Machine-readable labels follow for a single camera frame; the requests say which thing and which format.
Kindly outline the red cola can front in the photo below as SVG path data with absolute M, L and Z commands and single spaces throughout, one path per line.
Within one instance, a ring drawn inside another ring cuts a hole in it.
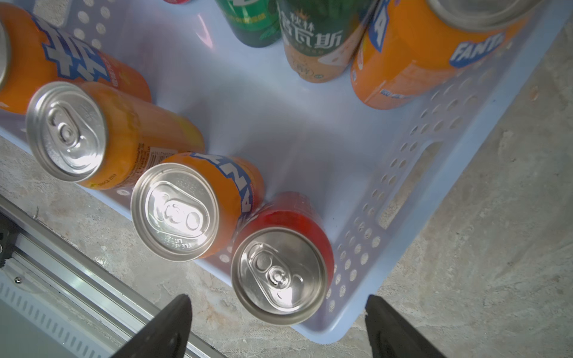
M 292 326 L 321 307 L 334 277 L 334 253 L 310 199 L 282 192 L 237 231 L 231 285 L 254 317 Z

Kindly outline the orange fanta can back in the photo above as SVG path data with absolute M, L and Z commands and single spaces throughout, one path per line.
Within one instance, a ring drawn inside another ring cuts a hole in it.
M 401 107 L 497 52 L 540 1 L 381 1 L 351 68 L 362 103 Z

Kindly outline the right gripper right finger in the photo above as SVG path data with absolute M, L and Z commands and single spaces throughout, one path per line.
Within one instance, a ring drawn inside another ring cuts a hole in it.
M 365 323 L 373 357 L 445 357 L 380 296 L 368 297 Z

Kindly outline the green sprite can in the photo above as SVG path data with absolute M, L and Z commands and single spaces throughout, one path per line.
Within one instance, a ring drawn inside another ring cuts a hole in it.
M 252 48 L 264 48 L 280 40 L 276 0 L 216 0 L 237 39 Z

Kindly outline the dark green gold-top can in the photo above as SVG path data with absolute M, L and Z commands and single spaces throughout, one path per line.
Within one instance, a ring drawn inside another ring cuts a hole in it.
M 377 1 L 278 1 L 285 55 L 303 80 L 320 84 L 346 70 Z

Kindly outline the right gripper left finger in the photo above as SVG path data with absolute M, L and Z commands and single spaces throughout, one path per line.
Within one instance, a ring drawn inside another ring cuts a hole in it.
M 184 357 L 192 325 L 192 303 L 180 294 L 112 357 Z

